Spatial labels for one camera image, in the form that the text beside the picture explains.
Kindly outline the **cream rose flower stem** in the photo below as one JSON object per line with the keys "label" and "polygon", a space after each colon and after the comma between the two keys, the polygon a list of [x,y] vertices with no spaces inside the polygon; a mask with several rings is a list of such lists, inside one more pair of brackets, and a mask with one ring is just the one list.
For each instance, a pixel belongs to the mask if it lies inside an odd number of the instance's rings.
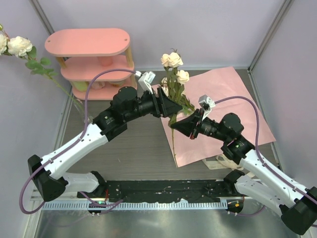
{"label": "cream rose flower stem", "polygon": [[189,72],[179,69],[179,67],[183,65],[183,60],[176,49],[172,49],[170,54],[163,54],[160,61],[166,72],[170,86],[169,99],[182,106],[181,111],[169,117],[168,126],[171,126],[177,122],[177,116],[179,114],[188,116],[195,111],[195,106],[185,95],[185,83],[190,80],[190,75]]}

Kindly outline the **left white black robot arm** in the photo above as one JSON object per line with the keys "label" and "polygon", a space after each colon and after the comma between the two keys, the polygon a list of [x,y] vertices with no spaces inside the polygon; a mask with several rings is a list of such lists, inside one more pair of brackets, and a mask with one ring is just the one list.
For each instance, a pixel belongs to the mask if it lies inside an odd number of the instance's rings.
{"label": "left white black robot arm", "polygon": [[122,87],[113,97],[110,107],[95,117],[82,133],[50,154],[43,157],[33,155],[28,159],[30,174],[34,175],[33,183],[45,202],[69,192],[102,197],[106,182],[99,173],[72,174],[68,173],[68,169],[91,151],[123,133],[128,122],[148,114],[166,118],[181,109],[160,88],[155,94],[145,91],[142,97],[138,97],[135,88]]}

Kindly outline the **pink flower bouquet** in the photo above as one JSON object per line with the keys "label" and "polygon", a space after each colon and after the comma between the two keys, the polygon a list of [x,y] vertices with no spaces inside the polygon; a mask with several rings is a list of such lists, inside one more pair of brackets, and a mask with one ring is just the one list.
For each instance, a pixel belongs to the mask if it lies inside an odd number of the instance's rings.
{"label": "pink flower bouquet", "polygon": [[169,97],[170,96],[170,86],[167,77],[164,77],[160,82],[160,87],[162,88],[164,94]]}

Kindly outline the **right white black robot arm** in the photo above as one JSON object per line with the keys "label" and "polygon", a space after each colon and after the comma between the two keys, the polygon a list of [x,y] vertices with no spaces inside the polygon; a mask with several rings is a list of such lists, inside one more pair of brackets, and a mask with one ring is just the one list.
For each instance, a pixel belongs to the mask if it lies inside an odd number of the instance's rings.
{"label": "right white black robot arm", "polygon": [[222,141],[224,156],[261,180],[256,182],[243,172],[231,172],[225,177],[225,193],[230,196],[240,193],[257,200],[298,235],[304,235],[313,227],[317,220],[317,188],[305,187],[268,161],[241,134],[244,127],[236,114],[226,114],[220,122],[203,114],[203,110],[195,110],[189,117],[173,123],[171,128],[190,139],[203,134]]}

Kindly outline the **cream printed ribbon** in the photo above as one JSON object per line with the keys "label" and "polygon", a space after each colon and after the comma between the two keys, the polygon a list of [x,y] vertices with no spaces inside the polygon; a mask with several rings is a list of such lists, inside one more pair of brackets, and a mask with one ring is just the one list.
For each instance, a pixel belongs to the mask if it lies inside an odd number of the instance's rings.
{"label": "cream printed ribbon", "polygon": [[244,171],[244,168],[240,165],[237,165],[232,160],[228,159],[224,154],[216,155],[215,160],[202,159],[202,162],[209,170],[219,170],[219,169],[231,169]]}

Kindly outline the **purple pink wrapping paper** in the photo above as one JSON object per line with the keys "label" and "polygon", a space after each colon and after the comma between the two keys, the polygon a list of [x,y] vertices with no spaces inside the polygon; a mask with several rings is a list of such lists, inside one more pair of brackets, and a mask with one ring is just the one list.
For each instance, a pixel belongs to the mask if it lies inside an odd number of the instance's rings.
{"label": "purple pink wrapping paper", "polygon": [[222,153],[226,142],[234,138],[245,138],[253,145],[275,141],[258,107],[233,67],[218,68],[192,76],[185,83],[185,95],[198,107],[202,95],[212,100],[230,100],[216,105],[204,119],[203,127],[194,140],[168,126],[168,119],[162,118],[162,125],[177,167],[182,167]]}

